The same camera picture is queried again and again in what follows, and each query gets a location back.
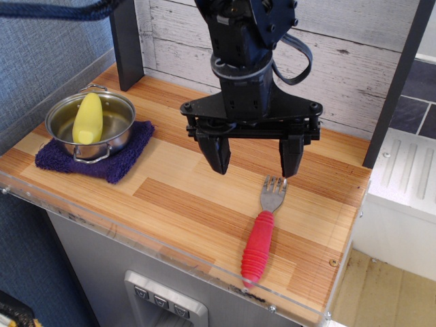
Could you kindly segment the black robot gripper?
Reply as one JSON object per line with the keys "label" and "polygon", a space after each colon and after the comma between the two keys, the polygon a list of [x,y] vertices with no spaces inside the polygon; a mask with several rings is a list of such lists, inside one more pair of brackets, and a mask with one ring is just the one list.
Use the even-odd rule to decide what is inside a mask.
{"label": "black robot gripper", "polygon": [[228,170],[228,138],[280,139],[285,178],[297,174],[304,143],[320,139],[322,111],[321,104],[282,91],[271,74],[254,83],[225,83],[221,92],[181,106],[188,135],[198,141],[215,172]]}

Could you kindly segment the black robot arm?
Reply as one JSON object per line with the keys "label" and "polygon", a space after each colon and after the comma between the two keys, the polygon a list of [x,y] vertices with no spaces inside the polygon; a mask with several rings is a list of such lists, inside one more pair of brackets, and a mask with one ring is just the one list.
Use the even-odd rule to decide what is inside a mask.
{"label": "black robot arm", "polygon": [[211,168],[225,174],[232,138],[277,139],[282,175],[294,176],[304,147],[320,137],[322,105],[282,91],[273,59],[279,42],[308,59],[309,47],[290,35],[295,1],[198,1],[213,46],[211,69],[219,93],[187,102],[187,132]]}

